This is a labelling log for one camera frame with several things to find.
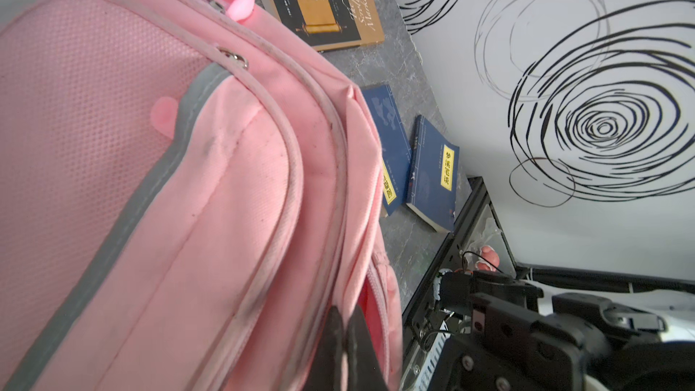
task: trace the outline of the gray reflective strip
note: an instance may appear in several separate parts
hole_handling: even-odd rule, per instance
[[[205,102],[229,76],[229,71],[218,64],[207,66],[197,75],[178,104],[176,132],[171,146],[130,197],[80,281],[26,352],[19,367],[14,370],[3,388],[5,391],[29,390],[39,378],[48,360],[113,268],[144,212],[177,170],[186,154],[193,126]]]

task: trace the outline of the table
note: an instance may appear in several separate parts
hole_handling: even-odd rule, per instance
[[[413,136],[415,117],[425,115],[446,135],[444,119],[395,0],[374,0],[386,40],[374,46],[324,52],[323,55],[353,82],[362,86],[387,82],[405,130]],[[471,186],[460,162],[456,184],[456,214],[471,195]],[[380,220],[388,259],[400,288],[401,307],[406,305],[439,250],[445,233],[436,232],[408,207],[402,205]]]

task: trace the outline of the white wall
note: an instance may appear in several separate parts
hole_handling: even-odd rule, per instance
[[[507,125],[508,109],[512,93],[526,68],[585,22],[654,0],[498,0],[488,8],[491,1],[459,0],[445,18],[414,34],[413,40],[447,123],[449,138],[461,146],[466,172],[484,177],[517,261],[695,280],[695,190],[685,191],[695,186],[695,182],[686,184],[695,178],[695,160],[690,160],[695,157],[695,146],[688,146],[688,142],[695,139],[695,91],[689,86],[695,83],[695,78],[688,74],[695,71],[695,65],[687,63],[687,60],[695,62],[695,50],[690,48],[690,45],[695,46],[695,30],[680,26],[636,31],[633,33],[642,37],[640,41],[629,41],[623,36],[619,43],[605,44],[593,62],[579,62],[569,68],[565,75],[575,71],[591,73],[603,65],[622,64],[617,71],[601,71],[593,77],[593,89],[586,89],[592,85],[584,82],[585,92],[580,84],[574,92],[560,91],[551,103],[555,113],[562,106],[561,96],[566,96],[569,109],[574,109],[575,117],[568,117],[567,112],[551,116],[548,127],[554,132],[555,125],[562,135],[567,124],[578,126],[574,132],[565,133],[578,139],[573,144],[562,146],[558,136],[553,139],[548,134],[551,132],[546,133],[545,139],[541,138],[543,118],[539,113],[547,102],[548,93],[538,95],[533,90],[527,91],[532,81],[547,82],[538,76],[556,59],[561,59],[561,52],[571,50],[568,46],[572,43],[580,46],[583,41],[591,42],[597,37],[620,37],[618,32],[630,27],[670,22],[695,25],[695,9],[685,3],[669,3],[621,13],[588,27],[551,51],[527,77],[529,84],[523,88],[525,92],[516,104],[516,108],[522,108],[519,114],[522,123],[528,121],[526,116],[534,104],[538,109],[529,143],[517,146],[515,155],[510,142],[511,128]],[[489,11],[487,20],[483,18],[478,31],[486,8]],[[477,57],[476,31],[479,32]],[[686,44],[645,39],[655,38],[656,34]],[[485,40],[483,55],[481,46]],[[662,50],[666,54],[655,58],[635,52],[609,57],[608,52],[621,48]],[[672,57],[668,56],[671,52],[681,55],[681,59],[674,59],[674,64],[684,67],[684,71],[675,73],[681,80],[667,73],[673,68],[671,71],[658,68],[662,64],[660,61]],[[482,59],[486,72],[479,72],[483,70]],[[648,65],[626,65],[631,61]],[[649,86],[651,83],[673,91],[673,98],[681,109],[681,118],[671,134],[665,126],[675,123],[676,105],[654,86]],[[599,96],[598,88],[608,88],[607,91],[612,92]],[[587,102],[592,97],[595,100],[604,97],[605,102],[594,102],[589,108],[586,105],[571,107],[572,102]],[[639,106],[647,110],[649,119],[645,119]],[[662,123],[657,121],[659,108]],[[593,119],[587,119],[586,115],[591,116],[592,112]],[[632,131],[629,129],[630,124],[641,121],[629,118],[635,112],[645,122],[641,135],[634,127]],[[593,135],[587,129],[592,121]],[[649,130],[655,132],[652,137]],[[526,142],[525,131],[526,126],[519,127],[522,142]],[[619,145],[616,139],[630,133],[632,137],[625,138]],[[653,142],[654,136],[659,135],[666,137],[647,145],[649,139]],[[635,152],[627,154],[631,148]],[[682,153],[658,165],[659,157],[673,155],[674,148],[681,148]],[[589,152],[599,157],[587,161]],[[511,177],[517,189],[515,193],[510,187],[510,173],[519,165],[519,155],[521,161],[531,157],[549,176],[544,176],[527,161],[524,167],[531,176],[517,169]],[[555,167],[541,159],[543,155],[554,160]],[[650,164],[643,172],[637,172],[640,158],[645,159],[642,163]],[[613,165],[604,165],[604,161]],[[619,170],[620,166],[628,165],[633,168],[631,174]],[[591,171],[583,180],[578,171],[582,167],[589,167]],[[650,179],[651,175],[663,178],[640,184],[644,181],[640,178]],[[630,181],[632,185],[627,186],[626,182]],[[590,195],[594,186],[599,187],[598,196]],[[654,196],[657,189],[678,193]],[[621,201],[627,196],[640,199]],[[566,203],[557,207],[538,206],[553,206],[563,201]]]

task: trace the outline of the blue book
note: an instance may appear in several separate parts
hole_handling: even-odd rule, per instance
[[[382,216],[388,216],[405,202],[412,151],[389,85],[367,87],[362,89],[362,95],[367,101],[382,141],[384,170]]]
[[[459,147],[425,117],[415,120],[415,144],[406,204],[440,232],[454,230]]]

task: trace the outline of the pink mesh panel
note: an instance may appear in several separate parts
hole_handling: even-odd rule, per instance
[[[209,60],[100,0],[50,0],[0,35],[0,386],[169,144],[149,124]]]

